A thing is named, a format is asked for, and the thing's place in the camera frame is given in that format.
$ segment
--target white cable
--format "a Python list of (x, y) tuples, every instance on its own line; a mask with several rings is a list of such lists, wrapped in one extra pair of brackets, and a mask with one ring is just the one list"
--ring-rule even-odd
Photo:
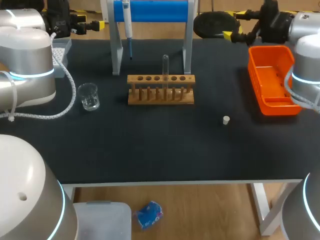
[(320, 114), (320, 107), (318, 106), (318, 102), (320, 99), (320, 92), (317, 94), (315, 101), (312, 102), (306, 98), (304, 98), (303, 96), (298, 95), (297, 93), (295, 93), (294, 91), (291, 90), (291, 88), (289, 87), (289, 78), (293, 72), (293, 68), (294, 66), (292, 66), (290, 68), (290, 70), (288, 71), (288, 73), (286, 74), (285, 78), (284, 78), (284, 87), (285, 89), (291, 94), (291, 96), (299, 99), (301, 102), (304, 102), (305, 104), (309, 105), (310, 107), (312, 107), (317, 113)]
[[(65, 75), (67, 76), (67, 78), (70, 81), (71, 84), (71, 88), (72, 88), (72, 98), (71, 101), (69, 103), (69, 105), (66, 107), (65, 110), (63, 110), (62, 112), (55, 114), (55, 115), (36, 115), (36, 114), (29, 114), (29, 113), (18, 113), (18, 112), (14, 112), (12, 114), (12, 117), (24, 117), (24, 118), (31, 118), (31, 119), (44, 119), (44, 120), (49, 120), (49, 119), (57, 119), (62, 117), (63, 115), (65, 115), (67, 112), (70, 111), (70, 109), (73, 107), (75, 101), (76, 101), (76, 85), (75, 85), (75, 81), (72, 78), (71, 74), (69, 73), (69, 71), (66, 69), (66, 67), (63, 65), (63, 63), (58, 59), (58, 57), (56, 56), (54, 47), (53, 47), (53, 41), (54, 38), (56, 37), (56, 33), (52, 33), (52, 35), (50, 36), (51, 39), (51, 49), (52, 49), (52, 56), (54, 57), (54, 59), (56, 60), (56, 62), (60, 65), (60, 67), (62, 68), (62, 70), (64, 71)], [(6, 118), (9, 117), (10, 113), (2, 113), (0, 114), (0, 118)]]
[(6, 75), (6, 77), (8, 78), (12, 86), (12, 96), (13, 96), (12, 109), (11, 109), (11, 112), (8, 112), (7, 110), (5, 112), (8, 114), (8, 120), (10, 122), (13, 122), (15, 120), (14, 113), (17, 107), (17, 98), (18, 98), (17, 87), (15, 84), (15, 81), (13, 80), (12, 76), (8, 72), (0, 71), (0, 73), (3, 73), (4, 75)]

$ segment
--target small glass beaker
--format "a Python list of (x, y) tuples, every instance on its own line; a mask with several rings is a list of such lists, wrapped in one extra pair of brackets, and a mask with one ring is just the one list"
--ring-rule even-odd
[(89, 82), (79, 86), (78, 95), (85, 110), (94, 111), (99, 108), (98, 87), (94, 83)]

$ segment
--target blue plastic bag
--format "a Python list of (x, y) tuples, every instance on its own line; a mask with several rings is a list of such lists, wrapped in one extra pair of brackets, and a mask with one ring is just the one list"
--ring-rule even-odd
[(164, 213), (162, 212), (162, 208), (158, 203), (151, 201), (140, 211), (136, 211), (135, 215), (141, 228), (145, 230), (158, 222)]

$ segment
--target yellow clamp part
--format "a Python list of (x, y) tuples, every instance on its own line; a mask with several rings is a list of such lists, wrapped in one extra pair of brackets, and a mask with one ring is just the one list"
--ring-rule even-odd
[(85, 13), (87, 13), (87, 11), (86, 10), (74, 10), (76, 13), (83, 13), (83, 14), (85, 14)]
[(296, 11), (281, 11), (281, 12), (284, 12), (284, 13), (290, 13), (290, 14), (297, 14)]
[(247, 10), (245, 10), (245, 11), (238, 11), (238, 12), (236, 12), (236, 14), (244, 15), (244, 14), (246, 14), (246, 12), (247, 12)]
[(105, 21), (99, 21), (99, 30), (102, 30), (105, 28)]
[(232, 31), (223, 31), (223, 38), (231, 42)]
[(231, 15), (232, 17), (234, 16), (234, 14), (236, 14), (236, 11), (225, 11), (225, 13)]
[(87, 15), (84, 14), (84, 15), (77, 15), (77, 16), (78, 17), (83, 17), (84, 16), (85, 17), (85, 22), (87, 22)]

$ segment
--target pipette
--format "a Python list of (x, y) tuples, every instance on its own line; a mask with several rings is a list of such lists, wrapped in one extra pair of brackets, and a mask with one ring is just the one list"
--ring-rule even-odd
[(132, 21), (130, 0), (122, 0), (125, 36), (128, 40), (130, 59), (132, 60)]

